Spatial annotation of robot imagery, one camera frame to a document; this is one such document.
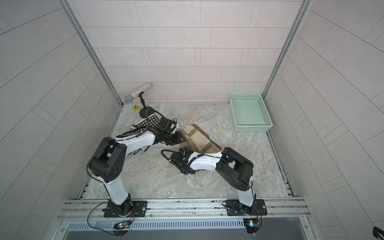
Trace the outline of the black white houndstooth scarf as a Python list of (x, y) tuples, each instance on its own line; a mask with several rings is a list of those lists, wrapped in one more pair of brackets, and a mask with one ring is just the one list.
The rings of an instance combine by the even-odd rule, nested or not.
[(126, 155), (146, 149), (155, 142), (155, 127), (159, 124), (160, 118), (157, 114), (140, 120), (131, 126), (131, 129), (117, 135), (117, 142), (127, 146)]

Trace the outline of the mint green plastic basket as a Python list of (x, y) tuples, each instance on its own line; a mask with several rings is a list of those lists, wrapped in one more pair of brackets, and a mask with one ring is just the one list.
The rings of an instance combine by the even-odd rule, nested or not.
[(236, 132), (267, 132), (273, 127), (261, 94), (231, 93), (230, 106)]

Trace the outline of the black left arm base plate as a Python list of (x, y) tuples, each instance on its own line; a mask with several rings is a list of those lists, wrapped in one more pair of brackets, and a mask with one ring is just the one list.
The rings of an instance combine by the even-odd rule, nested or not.
[(102, 209), (105, 218), (136, 218), (144, 217), (146, 214), (147, 201), (125, 201), (122, 205), (116, 205), (109, 201), (107, 207)]

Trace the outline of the brown beige plaid scarf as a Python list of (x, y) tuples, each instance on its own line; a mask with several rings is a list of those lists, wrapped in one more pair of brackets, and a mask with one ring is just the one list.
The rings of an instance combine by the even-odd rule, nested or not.
[(184, 129), (178, 130), (178, 132), (185, 140), (180, 143), (181, 148), (188, 147), (193, 152), (200, 154), (214, 154), (222, 151), (222, 148), (196, 124), (186, 125)]

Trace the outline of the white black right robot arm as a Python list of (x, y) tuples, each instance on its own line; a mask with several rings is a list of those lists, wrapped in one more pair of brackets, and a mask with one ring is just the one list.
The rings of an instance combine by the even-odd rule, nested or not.
[(216, 171), (238, 191), (241, 205), (250, 208), (254, 204), (254, 164), (235, 150), (224, 148), (218, 153), (203, 154), (184, 147), (179, 151), (162, 150), (161, 154), (184, 175), (192, 175), (201, 170)]

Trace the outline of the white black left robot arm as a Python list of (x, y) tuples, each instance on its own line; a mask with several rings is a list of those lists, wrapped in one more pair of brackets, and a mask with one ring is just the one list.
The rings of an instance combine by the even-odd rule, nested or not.
[(106, 215), (125, 217), (131, 213), (131, 196), (126, 191), (120, 174), (126, 155), (157, 143), (168, 146), (182, 142), (182, 135), (176, 131), (177, 119), (159, 118), (150, 115), (134, 124), (131, 130), (115, 139), (105, 137), (88, 162), (87, 173), (101, 182), (109, 195)]

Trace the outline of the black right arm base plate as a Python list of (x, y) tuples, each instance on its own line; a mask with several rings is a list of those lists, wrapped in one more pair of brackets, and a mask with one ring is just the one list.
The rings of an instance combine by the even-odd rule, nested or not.
[(222, 205), (228, 216), (266, 216), (268, 214), (265, 201), (256, 199), (251, 207), (243, 205), (239, 200), (225, 200)]

